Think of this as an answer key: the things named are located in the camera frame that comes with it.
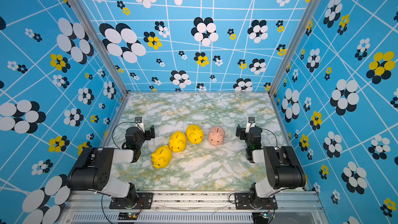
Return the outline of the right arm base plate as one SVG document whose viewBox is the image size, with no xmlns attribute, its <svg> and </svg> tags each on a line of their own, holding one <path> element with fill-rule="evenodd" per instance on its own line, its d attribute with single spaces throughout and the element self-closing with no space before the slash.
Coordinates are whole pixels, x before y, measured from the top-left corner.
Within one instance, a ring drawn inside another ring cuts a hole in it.
<svg viewBox="0 0 398 224">
<path fill-rule="evenodd" d="M 259 198 L 252 193 L 234 193 L 233 203 L 238 210 L 277 210 L 275 197 Z"/>
</svg>

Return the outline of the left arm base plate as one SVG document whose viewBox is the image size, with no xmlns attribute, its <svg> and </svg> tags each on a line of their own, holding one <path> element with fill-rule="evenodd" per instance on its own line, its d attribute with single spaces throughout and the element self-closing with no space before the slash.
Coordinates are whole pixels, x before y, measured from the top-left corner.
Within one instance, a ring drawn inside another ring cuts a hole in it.
<svg viewBox="0 0 398 224">
<path fill-rule="evenodd" d="M 153 193 L 150 192 L 139 192 L 134 193 L 126 198 L 111 198 L 109 205 L 110 209 L 151 209 L 153 202 Z"/>
</svg>

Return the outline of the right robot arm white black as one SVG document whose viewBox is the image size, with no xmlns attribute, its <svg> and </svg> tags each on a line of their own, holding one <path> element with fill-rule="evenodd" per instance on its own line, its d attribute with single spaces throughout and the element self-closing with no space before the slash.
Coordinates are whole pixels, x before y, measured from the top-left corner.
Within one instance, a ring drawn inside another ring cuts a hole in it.
<svg viewBox="0 0 398 224">
<path fill-rule="evenodd" d="M 236 128 L 236 136 L 246 143 L 246 159 L 263 164 L 266 178 L 253 183 L 249 189 L 249 204 L 255 209 L 264 208 L 273 196 L 286 189 L 302 188 L 306 184 L 304 170 L 291 146 L 262 146 L 263 129 L 249 123 L 246 128 Z"/>
</svg>

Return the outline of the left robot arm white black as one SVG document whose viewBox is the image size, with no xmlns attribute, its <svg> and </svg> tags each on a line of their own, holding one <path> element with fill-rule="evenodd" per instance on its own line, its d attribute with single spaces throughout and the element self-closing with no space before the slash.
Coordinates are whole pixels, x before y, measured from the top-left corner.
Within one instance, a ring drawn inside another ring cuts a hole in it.
<svg viewBox="0 0 398 224">
<path fill-rule="evenodd" d="M 152 125 L 144 131 L 140 127 L 126 130 L 122 148 L 84 148 L 68 177 L 71 190 L 92 190 L 110 197 L 110 209 L 150 209 L 152 193 L 137 193 L 133 183 L 123 182 L 111 175 L 114 164 L 136 163 L 145 141 L 155 138 Z"/>
</svg>

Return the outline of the yellow piggy bank front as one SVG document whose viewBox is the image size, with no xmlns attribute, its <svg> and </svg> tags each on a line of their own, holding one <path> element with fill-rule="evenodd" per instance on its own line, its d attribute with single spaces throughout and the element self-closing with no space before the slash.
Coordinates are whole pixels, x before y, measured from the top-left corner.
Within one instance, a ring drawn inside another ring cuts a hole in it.
<svg viewBox="0 0 398 224">
<path fill-rule="evenodd" d="M 172 151 L 167 145 L 157 148 L 156 151 L 151 155 L 152 165 L 156 169 L 162 169 L 167 167 L 171 159 Z"/>
</svg>

